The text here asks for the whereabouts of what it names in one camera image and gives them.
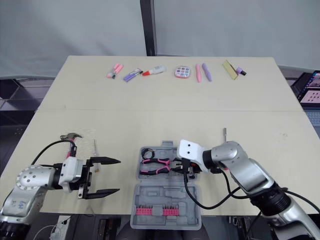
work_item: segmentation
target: gray plastic tool case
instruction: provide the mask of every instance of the gray plastic tool case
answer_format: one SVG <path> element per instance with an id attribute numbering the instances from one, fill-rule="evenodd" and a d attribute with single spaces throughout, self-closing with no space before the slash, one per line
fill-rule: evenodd
<path id="1" fill-rule="evenodd" d="M 177 147 L 172 141 L 163 141 L 162 146 L 145 146 L 139 152 L 137 179 L 141 181 L 135 186 L 133 195 L 130 225 L 133 229 L 160 229 L 160 230 L 199 230 L 201 228 L 200 208 L 186 193 L 184 176 L 181 173 L 170 171 L 157 175 L 141 175 L 140 170 L 156 170 L 162 168 L 159 163 L 142 164 L 141 152 L 150 148 L 154 151 L 154 158 L 170 159 L 177 157 Z M 191 194 L 197 199 L 197 187 L 189 179 L 188 187 Z M 136 208 L 141 206 L 152 207 L 152 215 L 136 215 Z M 163 216 L 163 208 L 178 207 L 179 216 Z"/>

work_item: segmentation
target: sticky note pad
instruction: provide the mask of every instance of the sticky note pad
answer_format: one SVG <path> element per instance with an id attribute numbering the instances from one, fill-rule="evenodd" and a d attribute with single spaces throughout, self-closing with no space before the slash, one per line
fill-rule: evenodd
<path id="1" fill-rule="evenodd" d="M 236 70 L 231 66 L 228 60 L 225 60 L 222 65 L 233 80 L 235 80 L 238 77 L 238 73 L 236 73 Z"/>

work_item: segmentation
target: white wall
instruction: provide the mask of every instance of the white wall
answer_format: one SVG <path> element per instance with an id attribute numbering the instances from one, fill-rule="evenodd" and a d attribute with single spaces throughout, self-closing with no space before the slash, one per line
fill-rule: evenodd
<path id="1" fill-rule="evenodd" d="M 274 57 L 320 69 L 319 0 L 154 0 L 158 55 Z"/>
<path id="2" fill-rule="evenodd" d="M 0 1 L 0 77 L 55 77 L 69 55 L 145 56 L 140 1 Z"/>

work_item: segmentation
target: table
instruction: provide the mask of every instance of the table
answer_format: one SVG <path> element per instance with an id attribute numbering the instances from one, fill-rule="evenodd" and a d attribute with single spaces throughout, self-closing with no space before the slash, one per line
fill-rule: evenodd
<path id="1" fill-rule="evenodd" d="M 47 144 L 67 132 L 77 139 L 77 157 L 93 154 L 96 139 L 100 156 L 121 164 L 101 167 L 92 189 L 120 188 L 102 199 L 77 200 L 77 192 L 48 191 L 42 212 L 130 214 L 136 184 L 139 149 L 160 146 L 163 140 L 187 139 L 211 148 L 227 139 L 239 142 L 282 187 L 288 187 L 320 205 L 315 191 L 320 168 L 319 138 L 273 58 L 228 57 L 246 76 L 232 80 L 221 57 L 70 56 L 22 136 L 0 179 L 0 204 L 14 186 L 17 174 Z M 106 79 L 115 65 L 124 64 L 116 79 Z M 206 63 L 212 75 L 197 83 L 195 64 Z M 122 78 L 135 68 L 165 65 L 167 71 Z M 178 65 L 192 67 L 191 77 L 178 79 Z M 60 163 L 67 144 L 50 148 L 39 164 Z M 232 179 L 231 187 L 236 184 Z M 196 180 L 200 202 L 211 206 L 227 195 L 222 175 L 200 174 Z M 312 207 L 298 200 L 308 212 Z M 229 199 L 221 207 L 201 210 L 203 215 L 255 215 L 249 200 Z"/>

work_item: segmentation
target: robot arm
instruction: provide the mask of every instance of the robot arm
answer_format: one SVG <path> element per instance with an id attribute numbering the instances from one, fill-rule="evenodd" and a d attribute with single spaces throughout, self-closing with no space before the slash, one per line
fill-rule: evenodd
<path id="1" fill-rule="evenodd" d="M 250 197 L 251 203 L 261 210 L 280 240 L 299 235 L 320 240 L 317 225 L 259 163 L 248 158 L 237 142 L 228 141 L 208 150 L 197 143 L 181 140 L 177 155 L 197 164 L 203 172 L 214 168 L 229 169 L 232 178 Z"/>
<path id="2" fill-rule="evenodd" d="M 65 193 L 78 190 L 78 199 L 104 198 L 119 189 L 100 189 L 89 193 L 94 163 L 116 164 L 120 161 L 109 157 L 91 157 L 83 161 L 69 156 L 63 163 L 53 166 L 31 165 L 16 177 L 13 190 L 0 211 L 0 239 L 24 239 L 35 217 L 43 206 L 48 190 L 62 189 Z"/>

